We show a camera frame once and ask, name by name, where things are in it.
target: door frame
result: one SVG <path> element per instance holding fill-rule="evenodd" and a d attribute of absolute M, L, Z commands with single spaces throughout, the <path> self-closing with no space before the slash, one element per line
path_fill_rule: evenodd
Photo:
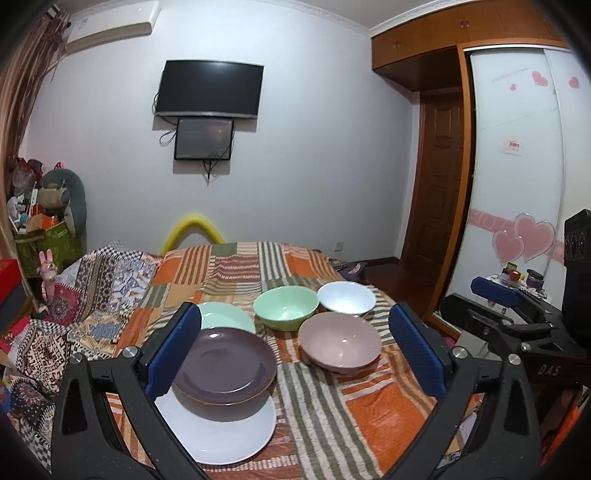
<path fill-rule="evenodd" d="M 447 93 L 462 93 L 462 87 L 449 87 L 437 90 L 424 90 L 420 93 L 420 113 L 418 120 L 418 153 L 417 153 L 417 168 L 414 174 L 413 185 L 413 199 L 410 206 L 410 213 L 408 215 L 407 229 L 404 236 L 404 245 L 402 246 L 402 254 L 400 255 L 400 264 L 404 267 L 408 260 L 408 250 L 410 248 L 411 232 L 413 231 L 414 217 L 417 211 L 419 185 L 421 183 L 421 174 L 423 172 L 423 149 L 425 140 L 425 102 L 424 99 L 430 96 L 445 95 Z"/>
<path fill-rule="evenodd" d="M 562 41 L 549 40 L 547 38 L 498 38 L 460 43 L 456 46 L 460 61 L 462 96 L 464 103 L 464 150 L 462 154 L 462 169 L 460 172 L 460 190 L 457 196 L 452 232 L 450 234 L 449 243 L 447 244 L 447 251 L 443 259 L 443 265 L 441 266 L 439 278 L 437 279 L 435 289 L 431 295 L 431 300 L 427 307 L 427 313 L 423 316 L 423 320 L 433 323 L 450 334 L 450 324 L 438 318 L 434 313 L 439 309 L 439 303 L 443 299 L 449 282 L 452 279 L 453 269 L 456 266 L 457 255 L 460 250 L 460 244 L 462 243 L 463 233 L 466 227 L 468 207 L 470 206 L 470 194 L 472 192 L 472 176 L 474 172 L 476 147 L 476 111 L 474 107 L 474 88 L 472 83 L 472 75 L 467 62 L 467 52 L 465 52 L 465 49 L 506 44 L 526 44 L 560 48 L 564 48 L 566 45 Z"/>

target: blue gripper pad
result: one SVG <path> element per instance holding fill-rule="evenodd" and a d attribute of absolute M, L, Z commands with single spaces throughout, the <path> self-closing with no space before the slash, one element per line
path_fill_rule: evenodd
<path fill-rule="evenodd" d="M 503 305 L 508 309 L 519 306 L 519 294 L 512 288 L 483 277 L 476 277 L 470 284 L 474 295 Z"/>
<path fill-rule="evenodd" d="M 441 400 L 452 374 L 449 348 L 405 303 L 390 310 L 388 326 L 425 395 Z"/>
<path fill-rule="evenodd" d="M 185 302 L 169 323 L 176 326 L 148 365 L 146 395 L 154 401 L 164 395 L 173 384 L 185 357 L 201 331 L 201 311 L 193 303 Z"/>

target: green bowl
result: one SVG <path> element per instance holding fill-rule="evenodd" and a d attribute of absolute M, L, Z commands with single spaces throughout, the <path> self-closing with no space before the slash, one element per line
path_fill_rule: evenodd
<path fill-rule="evenodd" d="M 318 295 L 306 287 L 286 286 L 259 295 L 253 308 L 263 323 L 275 330 L 292 332 L 318 308 Z"/>

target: speaker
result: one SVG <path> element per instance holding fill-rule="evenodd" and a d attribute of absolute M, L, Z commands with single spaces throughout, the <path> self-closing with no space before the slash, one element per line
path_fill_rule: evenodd
<path fill-rule="evenodd" d="M 566 281 L 562 321 L 580 346 L 591 349 L 591 211 L 581 210 L 564 222 Z"/>

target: yellow foam tube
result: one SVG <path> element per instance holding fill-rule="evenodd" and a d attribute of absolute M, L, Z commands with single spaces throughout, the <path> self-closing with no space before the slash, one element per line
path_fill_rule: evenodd
<path fill-rule="evenodd" d="M 216 228 L 209 222 L 209 220 L 203 218 L 199 215 L 189 215 L 183 218 L 176 227 L 174 227 L 173 231 L 170 232 L 170 235 L 164 242 L 162 246 L 162 250 L 160 251 L 160 255 L 165 255 L 168 251 L 172 250 L 178 244 L 178 240 L 184 233 L 187 228 L 191 228 L 192 226 L 199 227 L 203 230 L 209 241 L 213 244 L 224 244 L 225 241 L 220 235 L 220 232 L 216 230 Z"/>

